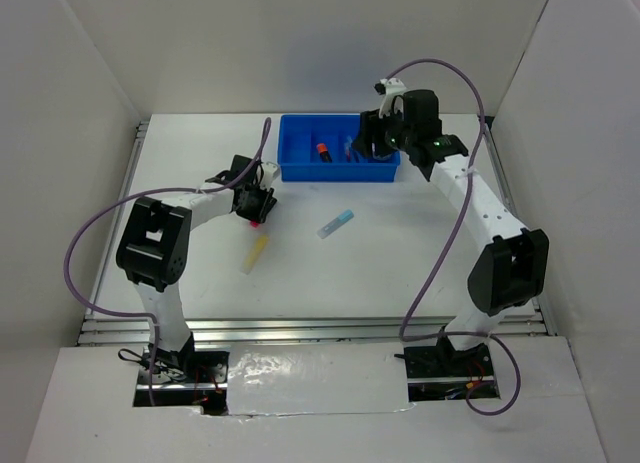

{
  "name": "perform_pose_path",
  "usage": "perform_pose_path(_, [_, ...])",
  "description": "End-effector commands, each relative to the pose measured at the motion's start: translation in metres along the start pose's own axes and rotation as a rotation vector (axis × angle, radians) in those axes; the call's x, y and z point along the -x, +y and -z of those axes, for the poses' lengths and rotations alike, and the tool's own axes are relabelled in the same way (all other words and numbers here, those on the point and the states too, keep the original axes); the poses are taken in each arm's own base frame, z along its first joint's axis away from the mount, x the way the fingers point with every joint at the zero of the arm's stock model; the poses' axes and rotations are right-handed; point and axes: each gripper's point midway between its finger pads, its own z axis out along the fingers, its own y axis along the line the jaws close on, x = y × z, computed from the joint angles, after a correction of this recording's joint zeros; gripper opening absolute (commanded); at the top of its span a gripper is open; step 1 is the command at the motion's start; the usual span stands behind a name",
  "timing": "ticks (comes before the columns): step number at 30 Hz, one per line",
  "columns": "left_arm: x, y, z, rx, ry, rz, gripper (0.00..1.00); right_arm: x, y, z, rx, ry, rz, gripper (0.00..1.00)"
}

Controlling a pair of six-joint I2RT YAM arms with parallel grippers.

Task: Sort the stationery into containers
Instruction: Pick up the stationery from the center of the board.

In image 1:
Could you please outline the blue gel pen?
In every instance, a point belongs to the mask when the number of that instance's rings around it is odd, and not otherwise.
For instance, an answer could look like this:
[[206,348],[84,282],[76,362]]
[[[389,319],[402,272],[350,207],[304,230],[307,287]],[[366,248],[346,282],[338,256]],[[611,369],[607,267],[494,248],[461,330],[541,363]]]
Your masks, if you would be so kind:
[[352,162],[354,162],[356,164],[359,164],[361,162],[360,154],[357,151],[357,149],[355,148],[353,142],[351,142],[350,146],[349,146],[349,155],[350,155],[350,158],[351,158]]

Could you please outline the red gel pen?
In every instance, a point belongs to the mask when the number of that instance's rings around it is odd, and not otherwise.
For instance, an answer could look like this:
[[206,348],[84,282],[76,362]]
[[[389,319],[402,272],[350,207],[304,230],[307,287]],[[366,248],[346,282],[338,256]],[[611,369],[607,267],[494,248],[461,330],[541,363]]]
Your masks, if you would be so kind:
[[345,138],[345,141],[343,143],[343,150],[344,150],[344,156],[345,156],[345,161],[350,163],[352,160],[351,157],[351,144],[352,144],[352,138],[350,136],[347,136]]

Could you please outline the yellow highlighter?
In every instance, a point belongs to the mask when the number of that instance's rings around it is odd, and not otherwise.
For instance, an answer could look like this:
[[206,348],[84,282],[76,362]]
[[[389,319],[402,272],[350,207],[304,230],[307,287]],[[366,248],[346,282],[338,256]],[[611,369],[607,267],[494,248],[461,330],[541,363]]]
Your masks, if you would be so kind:
[[241,264],[240,271],[243,274],[248,275],[252,271],[268,243],[269,236],[265,234],[255,240]]

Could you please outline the orange highlighter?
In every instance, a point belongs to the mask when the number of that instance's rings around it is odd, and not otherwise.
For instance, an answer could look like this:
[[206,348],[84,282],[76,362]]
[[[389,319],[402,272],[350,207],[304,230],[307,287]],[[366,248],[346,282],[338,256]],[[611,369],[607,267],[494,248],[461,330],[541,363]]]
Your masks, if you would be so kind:
[[320,157],[322,162],[324,162],[324,163],[332,163],[333,162],[331,154],[330,154],[330,152],[328,150],[328,147],[326,146],[325,143],[318,143],[316,145],[316,150],[317,150],[317,153],[318,153],[318,155],[319,155],[319,157]]

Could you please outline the light blue highlighter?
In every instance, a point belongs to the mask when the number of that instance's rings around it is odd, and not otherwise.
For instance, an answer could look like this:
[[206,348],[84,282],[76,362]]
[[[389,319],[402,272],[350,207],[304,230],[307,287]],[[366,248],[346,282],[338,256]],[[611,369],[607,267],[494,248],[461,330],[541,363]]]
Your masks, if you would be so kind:
[[345,210],[317,231],[317,236],[325,239],[354,218],[351,210]]

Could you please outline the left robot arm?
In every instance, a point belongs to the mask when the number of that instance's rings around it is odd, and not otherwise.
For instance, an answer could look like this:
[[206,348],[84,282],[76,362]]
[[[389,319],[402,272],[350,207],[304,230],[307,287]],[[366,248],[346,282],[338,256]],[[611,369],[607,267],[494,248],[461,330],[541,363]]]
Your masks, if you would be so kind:
[[183,312],[178,281],[188,257],[190,234],[221,216],[236,214],[262,224],[277,203],[272,185],[280,175],[273,162],[236,155],[231,168],[194,192],[164,200],[136,199],[121,237],[116,264],[153,316],[149,350],[176,382],[197,370],[195,342]]

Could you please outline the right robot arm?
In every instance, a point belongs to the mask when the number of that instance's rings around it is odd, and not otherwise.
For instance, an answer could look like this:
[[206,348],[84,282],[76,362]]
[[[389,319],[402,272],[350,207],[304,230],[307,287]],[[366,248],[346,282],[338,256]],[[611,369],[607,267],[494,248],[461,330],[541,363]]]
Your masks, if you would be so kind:
[[512,308],[526,305],[544,288],[549,239],[530,230],[477,174],[475,155],[442,130],[439,100],[431,90],[409,90],[396,78],[375,89],[379,109],[361,113],[355,151],[382,159],[403,152],[424,178],[457,210],[456,229],[467,228],[479,251],[467,278],[468,304],[437,338],[436,362],[460,374],[471,354]]

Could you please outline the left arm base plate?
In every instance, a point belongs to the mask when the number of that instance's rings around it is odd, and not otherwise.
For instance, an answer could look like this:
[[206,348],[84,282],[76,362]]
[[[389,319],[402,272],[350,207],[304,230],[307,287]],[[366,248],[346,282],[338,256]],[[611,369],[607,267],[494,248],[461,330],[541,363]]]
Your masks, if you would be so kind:
[[134,357],[139,366],[134,407],[199,408],[205,415],[222,416],[227,409],[228,351],[196,352],[186,370],[157,359],[149,376],[148,354]]

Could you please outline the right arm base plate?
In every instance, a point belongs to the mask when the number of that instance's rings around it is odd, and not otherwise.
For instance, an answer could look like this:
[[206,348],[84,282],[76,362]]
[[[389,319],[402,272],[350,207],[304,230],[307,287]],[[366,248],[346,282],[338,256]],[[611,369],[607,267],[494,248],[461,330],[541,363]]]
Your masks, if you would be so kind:
[[489,348],[481,344],[470,354],[446,360],[442,345],[406,346],[394,357],[405,365],[410,402],[499,397]]

